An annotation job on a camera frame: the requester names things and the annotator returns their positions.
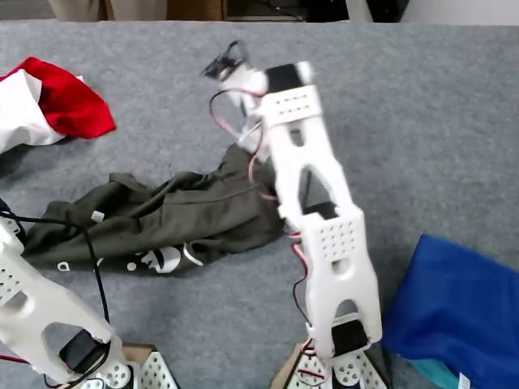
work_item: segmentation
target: white cloth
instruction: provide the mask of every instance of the white cloth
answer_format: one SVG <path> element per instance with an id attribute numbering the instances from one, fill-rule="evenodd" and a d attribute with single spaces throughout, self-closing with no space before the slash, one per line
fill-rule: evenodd
<path id="1" fill-rule="evenodd" d="M 24 70 L 0 82 L 0 154 L 19 144 L 41 146 L 64 138 L 45 120 L 40 94 L 41 81 Z"/>

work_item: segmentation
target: white tag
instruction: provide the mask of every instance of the white tag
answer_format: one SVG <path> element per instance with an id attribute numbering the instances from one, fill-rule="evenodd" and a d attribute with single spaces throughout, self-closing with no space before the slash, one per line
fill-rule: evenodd
<path id="1" fill-rule="evenodd" d="M 470 389 L 470 380 L 462 373 L 460 373 L 460 383 L 457 389 Z"/>
<path id="2" fill-rule="evenodd" d="M 103 212 L 94 211 L 92 212 L 91 219 L 96 223 L 101 223 L 105 219 L 105 214 Z"/>

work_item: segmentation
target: red cloth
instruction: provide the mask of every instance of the red cloth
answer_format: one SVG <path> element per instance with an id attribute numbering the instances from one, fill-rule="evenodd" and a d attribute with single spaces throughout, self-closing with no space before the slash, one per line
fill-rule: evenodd
<path id="1" fill-rule="evenodd" d="M 38 105 L 49 125 L 60 134 L 96 138 L 115 130 L 108 105 L 73 74 L 29 57 L 0 81 L 23 69 L 42 82 Z"/>

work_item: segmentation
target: white wall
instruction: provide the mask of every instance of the white wall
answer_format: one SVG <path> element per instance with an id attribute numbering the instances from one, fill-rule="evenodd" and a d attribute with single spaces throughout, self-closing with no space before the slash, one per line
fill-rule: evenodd
<path id="1" fill-rule="evenodd" d="M 519 0 L 410 0 L 402 22 L 519 25 Z"/>

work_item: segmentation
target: white plastic frame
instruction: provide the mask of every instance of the white plastic frame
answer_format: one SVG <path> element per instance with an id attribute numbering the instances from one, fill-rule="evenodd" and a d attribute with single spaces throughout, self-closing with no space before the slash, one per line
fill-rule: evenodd
<path id="1" fill-rule="evenodd" d="M 276 172 L 279 214 L 290 227 L 301 232 L 308 261 L 306 305 L 318 356 L 335 356 L 332 327 L 344 322 L 337 311 L 343 301 L 352 301 L 371 344 L 382 337 L 378 281 L 367 252 L 364 215 L 352 201 L 341 164 L 333 155 L 323 120 L 320 99 L 308 62 L 295 64 L 304 85 L 288 91 L 266 94 L 247 114 L 262 117 L 264 142 Z M 257 94 L 268 90 L 263 71 L 245 67 L 230 75 L 222 88 L 242 88 Z M 250 123 L 243 128 L 250 133 Z M 295 145 L 290 131 L 301 131 L 303 145 Z M 248 150 L 257 138 L 238 142 Z M 320 180 L 336 205 L 337 217 L 325 220 L 319 214 L 303 215 L 299 202 L 301 175 L 309 169 Z"/>
<path id="2" fill-rule="evenodd" d="M 21 257 L 24 247 L 11 231 L 12 227 L 0 217 L 0 341 L 28 361 L 37 373 L 57 383 L 70 382 L 79 375 L 47 345 L 44 332 L 52 323 L 81 327 L 96 340 L 111 342 L 109 357 L 98 374 L 109 374 L 115 365 L 126 366 L 122 342 L 114 329 L 73 292 L 47 280 L 29 265 Z M 18 293 L 26 298 L 13 303 Z M 116 387 L 127 382 L 121 380 Z"/>

